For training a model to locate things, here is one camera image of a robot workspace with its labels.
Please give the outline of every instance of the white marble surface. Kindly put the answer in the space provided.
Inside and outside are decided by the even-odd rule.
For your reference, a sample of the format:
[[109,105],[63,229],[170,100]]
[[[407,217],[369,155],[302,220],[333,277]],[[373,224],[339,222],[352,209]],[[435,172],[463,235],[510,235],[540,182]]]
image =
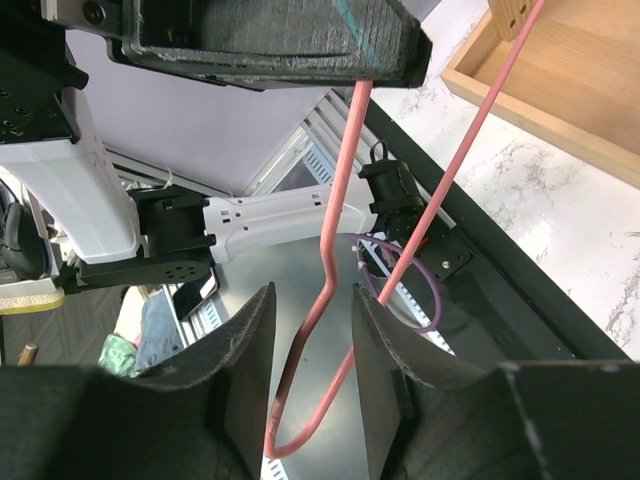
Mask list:
[[[423,23],[434,43],[425,85],[374,100],[446,167],[477,111],[442,69],[487,10],[443,0]],[[640,190],[490,116],[458,184],[624,351],[640,360]]]

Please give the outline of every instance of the screw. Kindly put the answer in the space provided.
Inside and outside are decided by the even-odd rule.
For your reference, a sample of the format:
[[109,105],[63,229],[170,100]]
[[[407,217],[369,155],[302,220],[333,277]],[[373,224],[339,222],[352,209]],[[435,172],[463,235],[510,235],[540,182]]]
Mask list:
[[85,2],[82,6],[82,13],[91,25],[100,25],[106,18],[104,8],[96,2]]

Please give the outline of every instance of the white ceiling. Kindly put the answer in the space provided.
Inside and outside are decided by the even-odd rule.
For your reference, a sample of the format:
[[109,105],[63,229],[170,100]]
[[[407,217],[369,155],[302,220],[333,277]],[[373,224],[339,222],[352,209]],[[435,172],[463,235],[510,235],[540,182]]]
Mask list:
[[249,92],[111,62],[105,41],[70,31],[105,144],[200,183],[241,193],[326,88]]

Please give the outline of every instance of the wooden tray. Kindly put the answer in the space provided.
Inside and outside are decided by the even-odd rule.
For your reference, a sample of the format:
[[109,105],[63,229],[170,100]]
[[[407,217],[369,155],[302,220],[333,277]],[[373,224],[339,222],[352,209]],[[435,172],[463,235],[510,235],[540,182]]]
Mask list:
[[[640,187],[639,19],[640,0],[548,0],[492,112]],[[442,79],[479,105],[511,44],[488,12]]]

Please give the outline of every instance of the black bracket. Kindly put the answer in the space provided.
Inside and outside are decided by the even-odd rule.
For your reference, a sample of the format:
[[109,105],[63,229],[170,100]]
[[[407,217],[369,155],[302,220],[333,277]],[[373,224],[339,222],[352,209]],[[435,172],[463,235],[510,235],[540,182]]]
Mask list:
[[44,21],[39,5],[0,2],[0,144],[69,138],[79,130],[61,92],[89,77],[73,65],[64,28]]
[[443,282],[464,267],[472,258],[473,252],[439,218],[429,228],[424,245],[416,252],[416,258]]
[[135,258],[97,265],[65,266],[56,280],[66,293],[118,285],[185,283],[214,267],[209,247],[215,235],[205,234],[202,208],[207,199],[180,187],[132,190],[140,232],[148,251]]
[[425,206],[407,164],[383,157],[362,167],[358,176],[367,180],[375,200],[370,205],[378,215],[373,230],[391,242],[406,243]]
[[[349,86],[363,78],[376,86],[422,85],[432,43],[420,23],[396,0],[352,3],[345,8],[353,9],[349,18],[361,25],[356,28],[363,29],[358,35],[367,38],[366,49],[331,2],[287,11],[278,0],[263,0],[259,9],[251,3],[195,0],[164,1],[158,8],[154,2],[127,0],[122,35],[110,43],[109,56],[126,65],[249,89]],[[103,10],[94,23],[109,17]],[[330,29],[333,35],[309,35],[308,28],[285,24]],[[247,31],[257,33],[247,36]]]

